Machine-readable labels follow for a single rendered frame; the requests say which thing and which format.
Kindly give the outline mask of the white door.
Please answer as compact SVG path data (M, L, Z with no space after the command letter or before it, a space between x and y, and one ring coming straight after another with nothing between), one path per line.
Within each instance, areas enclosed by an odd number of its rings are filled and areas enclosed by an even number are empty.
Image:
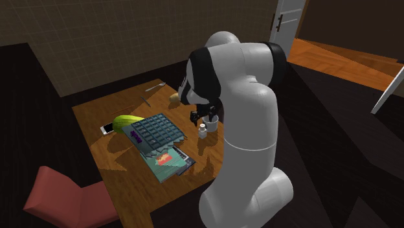
M278 0L269 41L276 43L288 58L306 0Z

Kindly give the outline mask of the teal book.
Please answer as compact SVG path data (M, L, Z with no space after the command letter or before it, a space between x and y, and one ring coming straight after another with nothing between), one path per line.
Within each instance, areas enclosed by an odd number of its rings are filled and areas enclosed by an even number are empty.
M159 183L177 174L178 170L186 165L183 158L173 149L163 151L154 157L140 155L148 165Z

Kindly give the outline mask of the silver fork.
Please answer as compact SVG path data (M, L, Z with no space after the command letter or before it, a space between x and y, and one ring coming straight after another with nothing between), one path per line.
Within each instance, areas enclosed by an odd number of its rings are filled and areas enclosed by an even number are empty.
M165 84L166 84L165 82L162 82L162 83L157 84L157 85L155 85L155 86L153 86L151 88L146 89L145 92L151 91L152 89L154 89L156 87L159 87L159 86L164 86Z

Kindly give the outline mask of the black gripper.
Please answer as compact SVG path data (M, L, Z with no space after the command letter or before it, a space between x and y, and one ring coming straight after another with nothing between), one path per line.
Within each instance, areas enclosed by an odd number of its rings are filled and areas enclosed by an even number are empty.
M219 100L215 100L209 104L197 104L197 110L190 112L190 121L197 125L200 116L207 116L207 120L212 122L213 117L219 111Z

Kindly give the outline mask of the brown pencil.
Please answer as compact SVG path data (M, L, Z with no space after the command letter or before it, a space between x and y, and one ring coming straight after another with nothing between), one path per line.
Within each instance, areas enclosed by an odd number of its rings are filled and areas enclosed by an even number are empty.
M119 115L121 112L125 112L125 111L130 111L131 109L133 109L133 108L136 108L136 106L135 105L132 105L132 106L128 106L128 107L126 107L126 108L124 108L124 109L120 109L120 110L118 110L118 111L114 111L114 112L112 112L112 114L111 115Z

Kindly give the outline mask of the yellow-green melon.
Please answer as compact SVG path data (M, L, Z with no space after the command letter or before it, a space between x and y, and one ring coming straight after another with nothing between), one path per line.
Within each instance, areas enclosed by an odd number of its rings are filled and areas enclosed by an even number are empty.
M134 122L143 120L143 117L133 116L133 115L119 115L113 120L113 130L117 133L124 133L122 128L125 126L129 126Z

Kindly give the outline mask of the red chair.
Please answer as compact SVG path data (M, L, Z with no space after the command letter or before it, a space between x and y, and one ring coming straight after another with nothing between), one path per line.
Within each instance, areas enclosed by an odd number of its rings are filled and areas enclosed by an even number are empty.
M98 228L119 219L104 182L80 187L41 166L23 210L58 228Z

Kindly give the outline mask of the blue grid-patterned box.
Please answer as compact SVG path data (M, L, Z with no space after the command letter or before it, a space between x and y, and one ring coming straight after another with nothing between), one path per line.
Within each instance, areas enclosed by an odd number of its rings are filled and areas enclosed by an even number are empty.
M145 157L167 151L184 139L184 133L163 113L142 119L122 128Z

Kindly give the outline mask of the wooden table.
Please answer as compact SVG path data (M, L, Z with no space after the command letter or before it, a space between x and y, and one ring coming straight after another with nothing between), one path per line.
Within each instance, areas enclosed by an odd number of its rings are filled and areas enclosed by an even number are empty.
M200 139L189 120L194 106L169 101L174 89L156 79L73 107L86 143L124 228L205 228L199 217L199 198L217 176L223 161L223 125ZM149 107L141 97L150 104ZM149 117L165 114L185 134L177 147L195 160L186 172L159 183L140 152L124 134L104 135L100 127L118 115Z

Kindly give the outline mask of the white mug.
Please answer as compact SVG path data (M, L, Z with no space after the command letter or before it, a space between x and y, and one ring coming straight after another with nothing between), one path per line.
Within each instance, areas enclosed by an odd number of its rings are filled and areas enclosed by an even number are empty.
M204 116L202 119L203 124L205 125L208 132L214 132L217 130L219 121L219 117L217 115L214 115L212 119L209 119L208 115Z

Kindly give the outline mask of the white slanted board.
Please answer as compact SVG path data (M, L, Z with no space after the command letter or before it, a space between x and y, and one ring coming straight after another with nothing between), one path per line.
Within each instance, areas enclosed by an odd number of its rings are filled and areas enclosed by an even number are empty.
M385 103L387 98L396 90L398 85L404 80L404 66L400 69L399 73L395 76L393 81L391 81L390 85L385 89L373 109L371 110L371 114L376 114L381 106Z

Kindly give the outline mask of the dark blue book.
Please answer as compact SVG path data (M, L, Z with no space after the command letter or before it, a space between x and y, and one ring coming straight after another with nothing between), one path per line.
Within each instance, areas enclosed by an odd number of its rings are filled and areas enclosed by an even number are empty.
M180 176L182 173L186 172L192 165L194 165L196 162L186 155L182 150L180 150L178 147L174 146L173 149L183 158L183 160L186 162L186 165L180 168L177 172L177 175Z

